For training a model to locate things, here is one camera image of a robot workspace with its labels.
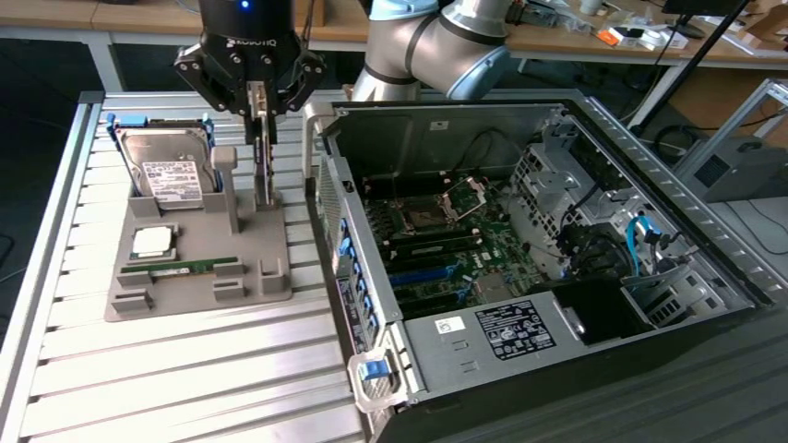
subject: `hard drive label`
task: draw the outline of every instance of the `hard drive label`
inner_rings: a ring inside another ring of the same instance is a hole
[[[476,318],[500,360],[555,346],[553,336],[529,300],[476,311]]]
[[[143,169],[156,200],[171,202],[201,199],[195,162],[144,162]]]

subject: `floor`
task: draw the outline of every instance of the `floor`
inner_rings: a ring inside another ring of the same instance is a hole
[[[171,68],[176,48],[151,45],[117,45],[123,80],[128,90],[188,90]],[[337,89],[352,83],[363,66],[363,54],[328,53],[331,74],[321,89]],[[529,61],[524,74],[519,61],[499,88],[577,88],[597,97],[616,115],[635,109],[651,85],[651,66],[579,64]],[[5,146],[0,149],[0,234],[11,237],[13,249],[0,263],[0,330],[12,312],[23,273],[7,276],[27,264],[39,230],[60,154],[68,136],[76,100],[83,90],[100,90],[87,47],[73,42],[0,40],[0,130]],[[681,119],[665,110],[660,120]],[[8,247],[0,238],[0,257]]]

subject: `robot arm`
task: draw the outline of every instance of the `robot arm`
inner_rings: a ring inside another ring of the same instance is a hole
[[[376,0],[353,101],[416,100],[420,81],[449,99],[479,99],[507,69],[511,0]]]
[[[179,53],[175,67],[217,111],[244,117],[257,204],[271,206],[276,117],[304,105],[325,65],[299,41],[291,0],[200,0],[200,15],[200,43]],[[292,81],[280,89],[288,72]]]

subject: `aluminum workbench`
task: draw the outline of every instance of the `aluminum workbench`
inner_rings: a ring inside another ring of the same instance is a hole
[[[251,147],[243,125],[195,93],[83,98],[0,357],[0,441],[363,441],[308,220],[300,117],[280,125],[273,163],[293,299],[107,323],[129,194],[107,113],[208,113],[217,144],[239,147],[237,188],[251,188]]]
[[[217,142],[243,144],[241,126],[192,93],[113,94],[79,106],[0,354],[0,443],[361,442],[304,204],[300,118],[280,126],[275,163],[293,299],[108,324],[129,179],[99,127],[107,112],[208,112]],[[236,185],[249,187],[248,148],[240,157]],[[785,325],[788,310],[776,310],[643,376],[440,442],[788,441]]]

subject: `gray 3d-printed holder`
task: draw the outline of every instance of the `gray 3d-printed holder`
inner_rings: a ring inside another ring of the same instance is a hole
[[[204,194],[201,210],[161,211],[153,198],[129,198],[104,319],[124,321],[223,307],[279,302],[293,296],[281,207],[257,210],[252,190],[235,191],[235,148],[216,147],[212,163],[224,179],[219,193]],[[176,257],[131,260],[135,231],[173,227]],[[213,272],[155,277],[123,268],[235,258]]]

